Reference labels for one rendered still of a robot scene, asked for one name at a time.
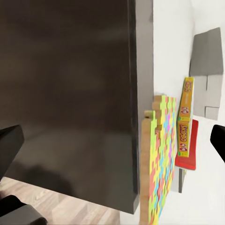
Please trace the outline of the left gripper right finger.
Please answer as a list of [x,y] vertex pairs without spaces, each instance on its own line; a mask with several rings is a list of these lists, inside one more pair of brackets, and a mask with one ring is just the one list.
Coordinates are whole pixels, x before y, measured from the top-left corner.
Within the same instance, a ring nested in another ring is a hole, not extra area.
[[225,162],[225,127],[221,125],[214,125],[211,136],[210,142],[220,155],[220,157]]

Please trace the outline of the board game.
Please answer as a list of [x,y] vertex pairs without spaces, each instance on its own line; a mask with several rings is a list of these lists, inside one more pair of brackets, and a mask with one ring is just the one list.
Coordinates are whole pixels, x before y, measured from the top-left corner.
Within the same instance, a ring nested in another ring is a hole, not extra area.
[[178,157],[189,157],[191,141],[195,78],[185,78],[177,120]]

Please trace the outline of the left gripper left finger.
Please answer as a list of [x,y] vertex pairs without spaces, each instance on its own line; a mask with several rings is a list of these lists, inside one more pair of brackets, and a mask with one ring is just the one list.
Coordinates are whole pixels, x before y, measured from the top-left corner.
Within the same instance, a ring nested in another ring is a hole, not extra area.
[[21,125],[0,130],[0,182],[24,143]]

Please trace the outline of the jigsaw puzzle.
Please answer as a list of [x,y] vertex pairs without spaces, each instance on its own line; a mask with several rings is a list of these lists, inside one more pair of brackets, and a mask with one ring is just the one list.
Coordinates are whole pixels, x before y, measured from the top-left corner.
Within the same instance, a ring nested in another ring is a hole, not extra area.
[[155,95],[142,120],[139,225],[158,225],[174,178],[176,98]]

